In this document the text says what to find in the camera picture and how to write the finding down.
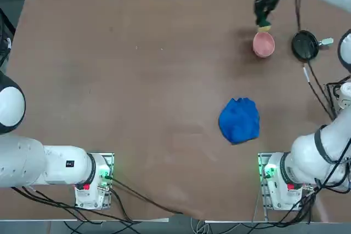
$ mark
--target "power cord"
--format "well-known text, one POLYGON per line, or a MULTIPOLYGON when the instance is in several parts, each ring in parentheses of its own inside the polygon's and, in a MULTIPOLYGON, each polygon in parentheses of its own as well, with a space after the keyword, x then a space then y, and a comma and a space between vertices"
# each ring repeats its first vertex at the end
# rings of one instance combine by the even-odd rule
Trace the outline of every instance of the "power cord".
POLYGON ((193 218, 190 218, 190 226, 193 234, 208 234, 210 230, 210 225, 205 223, 204 220, 198 220, 196 224, 196 230, 193 226, 193 218))
MULTIPOLYGON (((45 198, 45 199, 42 199, 34 194, 27 194, 27 193, 24 193, 22 191, 20 191, 19 189, 17 189, 16 187, 12 187, 12 189, 14 191, 16 191, 18 194, 32 200, 32 201, 35 201, 35 202, 38 202, 38 203, 42 203, 42 204, 46 204, 46 205, 49 205, 51 207, 56 207, 56 208, 62 208, 64 210, 69 210, 69 209, 72 209, 72 210, 75 210, 75 211, 78 211, 78 210, 82 210, 82 211, 87 211, 87 212, 90 212, 90 213, 93 213, 93 214, 96 214, 96 215, 100 215, 100 216, 105 216, 107 218, 111 218, 111 219, 115 219, 115 220, 119 220, 124 226, 128 227, 129 229, 131 229, 132 231, 134 231, 136 234, 140 234, 140 232, 136 231, 134 228, 132 228, 132 225, 134 224, 131 224, 129 223, 127 220, 123 220, 123 219, 120 219, 116 216, 112 216, 112 215, 107 215, 107 214, 104 214, 104 213, 100 213, 98 211, 94 211, 94 210, 90 210, 90 209, 84 209, 84 208, 80 208, 80 207, 73 207, 73 206, 69 206, 63 202, 57 202, 57 201, 54 201, 52 200, 51 198, 45 198)), ((79 221, 83 221, 81 220, 79 217, 77 217, 74 213, 72 213, 71 211, 69 211, 69 213, 75 217, 77 220, 79 221)), ((89 223, 92 223, 92 221, 88 220, 81 212, 79 212, 79 214, 86 220, 86 222, 89 222, 89 223)))
POLYGON ((66 225, 66 227, 72 231, 71 234, 73 234, 73 233, 83 234, 83 233, 79 232, 78 229, 79 229, 80 226, 82 226, 84 223, 85 223, 85 222, 80 223, 80 225, 79 225, 78 227, 76 227, 75 229, 73 229, 72 227, 70 227, 70 226, 67 224, 66 221, 64 221, 64 224, 66 225))
MULTIPOLYGON (((295 14, 296 14, 296 21, 297 21, 297 30, 298 32, 301 31, 301 15, 300 15, 300 9, 301 9, 301 0, 295 0, 295 14)), ((315 75, 314 71, 313 71, 313 68, 312 68, 312 65, 311 65, 311 62, 309 59, 307 59, 307 65, 312 73, 312 76, 314 78, 314 80, 316 81, 316 84, 318 85, 318 88, 319 90, 321 91, 323 97, 325 98, 325 100, 327 101, 327 104, 329 106, 329 108, 331 109, 331 102, 329 101, 329 99, 327 98, 326 94, 324 93, 323 89, 322 89, 322 86, 320 85, 318 79, 317 79, 317 76, 315 75)), ((319 98, 319 96, 317 95, 317 92, 315 91, 315 89, 313 88, 310 80, 309 80, 309 77, 308 77, 308 74, 307 74, 307 70, 305 69, 305 67, 303 68, 303 71, 304 71, 304 74, 306 76, 306 79, 307 79, 307 82, 308 82, 308 85, 310 86, 314 96, 317 98, 318 102, 320 103, 320 105, 323 107, 323 110, 328 114, 330 120, 334 120, 334 117, 332 116, 332 114, 327 110, 326 106, 322 103, 321 99, 319 98)))
POLYGON ((126 189, 129 190, 130 192, 132 192, 132 193, 134 193, 135 195, 137 195, 139 198, 141 198, 141 199, 143 199, 144 201, 147 201, 147 202, 153 204, 154 206, 156 206, 156 207, 158 207, 158 208, 161 208, 161 209, 163 209, 163 210, 165 210, 165 211, 167 211, 167 212, 173 213, 173 214, 182 214, 181 212, 178 212, 178 211, 173 210, 173 209, 168 209, 168 208, 166 208, 166 207, 164 207, 164 206, 162 206, 162 205, 160 205, 160 204, 158 204, 158 203, 152 201, 151 199, 149 199, 149 198, 143 196, 142 194, 140 194, 140 193, 138 193, 137 191, 131 189, 131 188, 130 188, 129 186, 127 186, 126 184, 120 182, 119 180, 117 180, 117 179, 115 179, 115 178, 113 178, 113 177, 111 177, 111 176, 106 175, 105 178, 106 178, 106 179, 109 179, 109 180, 112 180, 112 181, 114 181, 114 182, 116 182, 116 183, 118 183, 119 185, 123 186, 124 188, 126 188, 126 189))
POLYGON ((331 113, 327 110, 327 108, 325 107, 325 105, 323 104, 323 102, 321 101, 321 99, 319 98, 317 92, 315 91, 315 89, 313 88, 311 82, 310 82, 310 79, 309 79, 309 76, 308 76, 308 72, 307 72, 307 69, 305 67, 303 67, 303 73, 305 74, 305 77, 306 77, 306 80, 307 80, 307 83, 309 85, 309 87, 311 88, 314 96, 317 98, 319 104, 323 107, 323 110, 327 113, 327 115, 329 116, 330 120, 333 121, 333 117, 331 115, 331 113))
POLYGON ((126 220, 128 220, 129 222, 133 223, 133 220, 130 219, 130 217, 127 215, 127 212, 126 212, 126 210, 124 209, 124 206, 123 206, 123 204, 122 204, 122 201, 121 201, 121 198, 119 197, 119 195, 118 195, 118 194, 116 193, 116 191, 113 190, 113 189, 110 189, 110 191, 111 191, 111 193, 117 198, 117 201, 118 201, 119 204, 120 204, 120 207, 121 207, 122 213, 123 213, 123 215, 124 215, 124 218, 125 218, 126 220))

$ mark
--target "green led light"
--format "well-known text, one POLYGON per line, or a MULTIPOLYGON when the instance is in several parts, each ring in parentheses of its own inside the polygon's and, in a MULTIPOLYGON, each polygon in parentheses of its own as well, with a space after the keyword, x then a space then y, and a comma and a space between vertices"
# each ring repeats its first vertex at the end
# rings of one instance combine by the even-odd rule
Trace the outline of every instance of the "green led light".
POLYGON ((264 173, 266 175, 266 178, 273 178, 275 172, 276 172, 276 165, 274 164, 267 164, 264 167, 264 173))

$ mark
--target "black cable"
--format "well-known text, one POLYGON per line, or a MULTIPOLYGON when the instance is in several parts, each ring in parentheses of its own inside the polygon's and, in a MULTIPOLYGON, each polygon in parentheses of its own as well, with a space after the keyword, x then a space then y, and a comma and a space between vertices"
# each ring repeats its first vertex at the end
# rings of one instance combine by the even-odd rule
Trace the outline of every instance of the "black cable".
POLYGON ((320 103, 320 105, 323 107, 324 111, 328 114, 330 120, 333 121, 333 117, 331 116, 331 114, 329 113, 329 111, 327 110, 327 108, 325 107, 325 105, 323 104, 323 102, 321 101, 321 99, 319 98, 318 94, 316 93, 315 89, 313 88, 312 84, 310 82, 308 82, 308 85, 310 86, 314 96, 317 98, 318 102, 320 103))
POLYGON ((76 231, 77 231, 84 223, 86 223, 86 222, 80 223, 80 224, 75 228, 75 230, 71 232, 71 234, 76 233, 76 231))
POLYGON ((118 230, 118 231, 116 231, 116 232, 113 232, 113 233, 111 233, 111 234, 117 234, 117 233, 120 233, 120 232, 122 232, 123 230, 126 230, 128 227, 124 227, 123 229, 121 229, 121 230, 118 230))
POLYGON ((233 226, 233 227, 230 227, 229 229, 227 229, 227 230, 225 230, 225 231, 222 231, 222 232, 220 232, 220 233, 217 233, 217 234, 225 234, 225 233, 227 233, 227 232, 232 231, 232 230, 235 229, 237 226, 238 226, 238 224, 236 224, 236 225, 233 226))
POLYGON ((101 223, 99 222, 92 222, 90 221, 83 213, 81 213, 76 207, 73 209, 74 211, 76 211, 77 213, 79 213, 79 215, 81 215, 85 221, 83 221, 82 219, 80 219, 79 217, 77 217, 74 213, 72 213, 71 211, 69 211, 68 209, 66 208, 63 208, 62 205, 64 206, 69 206, 67 205, 66 203, 63 203, 63 202, 56 202, 55 200, 49 198, 48 196, 44 195, 42 192, 38 191, 38 190, 35 190, 38 194, 40 194, 41 196, 43 196, 44 198, 40 198, 34 194, 32 194, 30 191, 28 191, 27 188, 25 188, 24 186, 22 187, 22 189, 31 197, 33 198, 36 198, 36 199, 39 199, 39 200, 42 200, 42 201, 50 201, 54 204, 57 204, 59 207, 61 207, 63 210, 67 211, 68 213, 70 213, 74 218, 76 218, 77 220, 81 221, 81 222, 88 222, 90 224, 95 224, 95 225, 100 225, 101 223))
POLYGON ((83 233, 79 232, 77 229, 73 229, 72 227, 70 227, 65 221, 64 221, 64 224, 66 225, 66 227, 68 227, 72 231, 72 233, 83 234, 83 233))
POLYGON ((128 220, 129 222, 133 223, 133 220, 127 215, 127 212, 126 212, 126 210, 124 209, 124 206, 123 206, 123 204, 122 204, 122 201, 121 201, 121 198, 119 197, 119 195, 118 195, 118 194, 116 193, 116 191, 113 190, 113 189, 110 189, 110 191, 111 191, 111 193, 114 194, 114 196, 117 198, 117 200, 118 200, 118 202, 119 202, 119 204, 120 204, 122 213, 123 213, 123 215, 124 215, 124 218, 125 218, 126 220, 128 220))
POLYGON ((74 209, 74 210, 78 209, 78 210, 88 211, 88 212, 96 214, 96 215, 105 216, 107 218, 112 218, 112 219, 115 219, 115 220, 119 220, 122 224, 124 224, 124 226, 128 226, 135 233, 140 234, 140 232, 136 231, 134 228, 131 227, 133 224, 127 225, 127 223, 129 223, 128 221, 120 219, 120 218, 118 218, 116 216, 107 215, 107 214, 104 214, 104 213, 100 213, 100 212, 97 212, 97 211, 94 211, 94 210, 90 210, 90 209, 85 209, 85 208, 57 205, 56 203, 53 203, 53 202, 50 202, 50 201, 43 201, 43 200, 40 200, 38 198, 33 198, 30 195, 27 195, 26 193, 23 193, 22 191, 20 191, 16 187, 11 187, 11 188, 14 191, 16 191, 17 193, 19 193, 20 195, 22 195, 22 196, 24 196, 24 197, 26 197, 26 198, 28 198, 28 199, 30 199, 32 201, 38 202, 38 203, 46 204, 46 205, 49 205, 49 206, 52 206, 52 207, 56 207, 56 208, 66 208, 66 209, 74 209))
POLYGON ((152 201, 151 199, 149 199, 149 198, 143 196, 142 194, 138 193, 137 191, 131 189, 129 186, 127 186, 127 185, 125 185, 124 183, 118 181, 117 179, 114 179, 114 178, 112 178, 112 177, 110 177, 110 176, 108 176, 108 175, 105 176, 105 178, 106 178, 106 179, 110 179, 110 180, 112 180, 112 181, 114 181, 114 182, 120 184, 120 185, 123 186, 124 188, 128 189, 128 190, 131 191, 132 193, 134 193, 134 194, 136 194, 137 196, 139 196, 141 199, 143 199, 143 200, 145 200, 145 201, 147 201, 147 202, 153 204, 154 206, 156 206, 156 207, 158 207, 158 208, 161 208, 161 209, 163 209, 163 210, 165 210, 165 211, 167 211, 167 212, 171 212, 171 213, 174 213, 174 214, 182 214, 181 212, 178 212, 178 211, 173 210, 173 209, 168 209, 168 208, 166 208, 166 207, 164 207, 164 206, 162 206, 162 205, 160 205, 160 204, 157 204, 156 202, 154 202, 154 201, 152 201))
POLYGON ((211 227, 210 223, 208 223, 208 227, 210 228, 211 234, 213 234, 212 227, 211 227))
POLYGON ((0 60, 0 67, 4 64, 7 56, 10 54, 11 49, 7 49, 0 60))
POLYGON ((316 81, 316 83, 317 83, 317 85, 319 87, 319 90, 321 91, 321 93, 323 94, 325 100, 327 101, 328 105, 330 106, 331 104, 329 102, 329 99, 327 98, 327 95, 324 93, 324 91, 322 89, 322 86, 320 85, 316 75, 314 74, 314 71, 313 71, 312 66, 311 66, 311 62, 309 60, 307 60, 307 64, 308 64, 308 67, 309 67, 309 69, 310 69, 310 71, 312 73, 312 76, 313 76, 314 80, 316 81))
POLYGON ((296 14, 298 32, 301 31, 300 7, 301 7, 301 0, 295 0, 295 14, 296 14))

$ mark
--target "cable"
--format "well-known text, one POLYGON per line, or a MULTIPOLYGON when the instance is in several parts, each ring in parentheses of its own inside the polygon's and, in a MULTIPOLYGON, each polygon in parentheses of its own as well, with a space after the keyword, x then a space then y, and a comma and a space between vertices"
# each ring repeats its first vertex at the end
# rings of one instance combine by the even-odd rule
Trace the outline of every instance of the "cable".
POLYGON ((318 94, 316 93, 315 89, 313 88, 312 84, 310 82, 308 82, 308 85, 310 86, 314 96, 317 98, 318 102, 320 103, 320 105, 323 107, 323 110, 328 114, 330 120, 333 121, 333 117, 331 116, 331 114, 328 112, 327 108, 325 107, 325 105, 323 104, 323 102, 320 100, 318 94))
POLYGON ((204 220, 199 220, 196 225, 196 230, 194 230, 193 227, 193 218, 190 218, 190 226, 191 230, 193 231, 194 234, 208 234, 208 231, 210 230, 210 225, 205 223, 204 220))
POLYGON ((77 226, 77 227, 75 228, 75 230, 71 232, 71 234, 77 233, 76 231, 77 231, 84 223, 85 223, 85 222, 80 223, 79 226, 77 226))
POLYGON ((73 210, 83 210, 83 211, 88 211, 90 213, 93 213, 93 214, 96 214, 96 215, 101 215, 101 216, 105 216, 107 218, 112 218, 112 219, 116 219, 116 220, 119 220, 122 224, 124 224, 124 226, 128 226, 128 228, 130 228, 131 230, 133 230, 135 233, 137 234, 140 234, 140 232, 136 231, 134 228, 132 228, 131 226, 133 224, 130 224, 130 225, 127 225, 127 223, 129 223, 128 221, 126 220, 123 220, 123 219, 120 219, 116 216, 112 216, 112 215, 107 215, 107 214, 104 214, 104 213, 100 213, 100 212, 97 212, 97 211, 94 211, 94 210, 90 210, 90 209, 85 209, 85 208, 79 208, 79 207, 73 207, 73 206, 66 206, 66 205, 58 205, 58 204, 64 204, 62 202, 56 202, 56 203, 53 203, 51 201, 43 201, 43 200, 40 200, 40 198, 33 198, 31 197, 30 195, 27 195, 26 193, 23 193, 22 191, 20 191, 19 189, 17 189, 16 187, 11 187, 14 191, 16 191, 17 193, 19 193, 20 195, 30 199, 30 200, 33 200, 35 202, 38 202, 38 203, 42 203, 42 204, 46 204, 46 205, 49 205, 49 206, 52 206, 52 207, 56 207, 56 208, 66 208, 66 209, 73 209, 73 210))
POLYGON ((123 186, 124 188, 128 189, 128 190, 131 191, 132 193, 136 194, 138 197, 140 197, 140 198, 143 199, 144 201, 147 201, 147 202, 153 204, 154 206, 156 206, 156 207, 158 207, 158 208, 161 208, 161 209, 163 209, 163 210, 165 210, 165 211, 167 211, 167 212, 171 212, 171 213, 174 213, 174 214, 182 214, 181 212, 178 212, 178 211, 173 210, 173 209, 168 209, 168 208, 166 208, 166 207, 164 207, 164 206, 162 206, 162 205, 160 205, 160 204, 157 204, 156 202, 154 202, 154 201, 152 201, 151 199, 149 199, 149 198, 143 196, 142 194, 138 193, 137 191, 131 189, 129 186, 127 186, 127 185, 125 185, 124 183, 118 181, 117 179, 114 179, 114 178, 112 178, 112 177, 110 177, 110 176, 108 176, 108 175, 106 175, 105 178, 106 178, 106 179, 110 179, 110 180, 112 180, 112 181, 118 183, 119 185, 121 185, 121 186, 123 186))
POLYGON ((301 31, 300 7, 301 7, 301 0, 295 0, 295 14, 296 14, 298 32, 301 31))
POLYGON ((228 230, 222 231, 222 232, 220 232, 220 233, 218 233, 218 234, 227 234, 227 233, 229 233, 229 232, 235 230, 235 229, 236 229, 237 227, 239 227, 240 225, 241 225, 241 223, 239 223, 239 224, 237 224, 237 225, 231 227, 231 228, 228 229, 228 230))
POLYGON ((119 195, 118 195, 118 194, 116 193, 116 191, 113 190, 113 189, 110 189, 110 191, 111 191, 111 193, 114 194, 114 196, 117 198, 117 200, 118 200, 118 202, 119 202, 119 204, 120 204, 121 210, 122 210, 122 212, 123 212, 124 218, 125 218, 126 220, 128 220, 129 222, 133 223, 133 220, 130 219, 130 217, 127 215, 127 212, 126 212, 126 210, 124 209, 124 206, 123 206, 123 204, 122 204, 122 201, 121 201, 121 198, 119 197, 119 195))
POLYGON ((118 230, 118 231, 116 231, 116 232, 113 232, 113 233, 111 233, 111 234, 117 234, 117 233, 120 233, 120 232, 122 232, 122 231, 124 231, 124 230, 126 230, 126 229, 128 229, 129 227, 124 227, 123 229, 121 229, 121 230, 118 230))
POLYGON ((307 80, 307 83, 309 85, 309 87, 311 88, 314 96, 317 98, 318 102, 320 103, 320 105, 323 107, 324 111, 328 114, 330 120, 333 121, 333 117, 331 116, 331 114, 329 113, 329 111, 327 110, 327 108, 325 107, 325 105, 323 104, 323 102, 321 101, 321 99, 319 98, 318 94, 316 93, 315 89, 313 88, 311 82, 310 82, 310 79, 308 77, 308 72, 306 70, 306 67, 303 67, 303 72, 305 74, 305 77, 306 77, 306 80, 307 80))
POLYGON ((77 231, 77 229, 71 228, 65 221, 64 221, 64 224, 66 225, 66 227, 68 227, 72 231, 72 233, 83 234, 83 233, 77 231))
POLYGON ((315 202, 315 199, 316 199, 316 195, 322 190, 322 189, 325 189, 326 188, 326 185, 330 179, 330 177, 332 177, 332 175, 334 174, 335 170, 337 169, 337 167, 340 165, 341 161, 344 159, 344 156, 346 154, 346 152, 348 151, 348 149, 350 148, 350 145, 351 145, 351 138, 349 139, 349 141, 347 142, 346 144, 346 147, 344 148, 343 152, 341 153, 340 155, 340 158, 338 159, 338 161, 336 162, 336 164, 334 165, 334 167, 332 168, 332 170, 330 171, 329 175, 327 176, 327 178, 325 179, 324 183, 319 186, 319 187, 316 187, 315 188, 315 191, 310 194, 310 195, 307 195, 307 196, 304 196, 303 198, 301 198, 297 203, 295 203, 292 208, 287 212, 287 214, 277 223, 265 223, 265 224, 269 224, 271 226, 267 226, 267 227, 261 227, 261 228, 257 228, 257 226, 259 224, 263 224, 263 223, 257 223, 254 227, 249 227, 249 226, 246 226, 245 224, 242 224, 243 226, 245 227, 248 227, 250 228, 250 231, 247 233, 247 234, 250 234, 254 229, 258 229, 258 230, 261 230, 261 229, 268 229, 268 228, 271 228, 271 227, 288 227, 290 225, 294 225, 294 224, 297 224, 299 222, 301 222, 306 216, 307 214, 311 214, 312 212, 312 206, 315 202), (307 199, 307 201, 303 204, 302 208, 300 209, 300 211, 298 212, 297 216, 295 216, 294 219, 292 219, 291 221, 289 222, 282 222, 288 215, 290 212, 292 212, 292 210, 294 209, 295 206, 297 206, 298 204, 302 203, 305 199, 307 199), (303 213, 303 210, 304 208, 308 205, 308 209, 306 212, 303 213))
MULTIPOLYGON (((33 198, 37 198, 37 199, 39 199, 39 200, 42 200, 42 201, 50 201, 50 202, 52 202, 52 203, 54 203, 54 204, 57 204, 59 207, 61 207, 61 205, 64 205, 64 206, 68 206, 67 204, 65 204, 65 203, 62 203, 62 202, 56 202, 56 201, 54 201, 54 200, 52 200, 51 198, 49 198, 48 196, 46 196, 46 195, 44 195, 42 192, 40 192, 40 191, 38 191, 38 190, 35 190, 35 189, 33 189, 32 187, 31 187, 31 189, 34 191, 34 192, 37 192, 39 195, 41 195, 41 196, 43 196, 44 198, 40 198, 40 197, 38 197, 38 196, 36 196, 36 195, 34 195, 34 194, 32 194, 31 192, 29 192, 28 190, 27 190, 27 188, 25 188, 24 186, 22 187, 22 189, 29 195, 29 196, 31 196, 31 197, 33 197, 33 198)), ((83 213, 81 213, 78 209, 73 209, 74 211, 76 211, 77 213, 79 213, 79 215, 81 215, 84 219, 85 219, 85 221, 83 221, 82 219, 80 219, 79 217, 77 217, 74 213, 72 213, 71 211, 69 211, 68 209, 66 209, 66 208, 62 208, 63 210, 65 210, 65 211, 67 211, 68 213, 70 213, 74 218, 76 218, 77 220, 79 220, 79 221, 81 221, 81 222, 88 222, 88 223, 91 223, 91 224, 96 224, 96 225, 99 225, 99 224, 101 224, 101 223, 98 223, 98 222, 92 222, 92 221, 90 221, 83 213)))
POLYGON ((324 91, 323 91, 323 89, 322 89, 322 86, 320 85, 320 83, 319 83, 319 81, 318 81, 316 75, 314 74, 314 71, 313 71, 312 66, 311 66, 311 62, 310 62, 309 60, 307 60, 307 64, 308 64, 308 67, 309 67, 309 69, 310 69, 310 71, 311 71, 311 73, 312 73, 313 78, 315 79, 315 81, 316 81, 316 83, 317 83, 317 85, 318 85, 318 87, 319 87, 319 90, 321 91, 321 93, 323 94, 325 100, 328 102, 328 104, 329 104, 329 106, 330 106, 331 104, 330 104, 330 102, 329 102, 329 99, 327 98, 327 95, 324 93, 324 91))

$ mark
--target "white cable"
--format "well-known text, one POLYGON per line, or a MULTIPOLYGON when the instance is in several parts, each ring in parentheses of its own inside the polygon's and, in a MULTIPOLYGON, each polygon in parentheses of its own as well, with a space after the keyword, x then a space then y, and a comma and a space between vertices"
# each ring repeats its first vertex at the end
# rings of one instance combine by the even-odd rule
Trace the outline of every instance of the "white cable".
POLYGON ((196 225, 196 230, 194 230, 193 218, 190 218, 190 226, 194 234, 208 234, 210 230, 210 225, 205 223, 204 220, 199 220, 196 225))
POLYGON ((304 73, 305 76, 306 76, 307 82, 310 82, 310 81, 309 81, 309 77, 308 77, 308 72, 307 72, 307 69, 305 68, 305 66, 303 66, 303 73, 304 73))

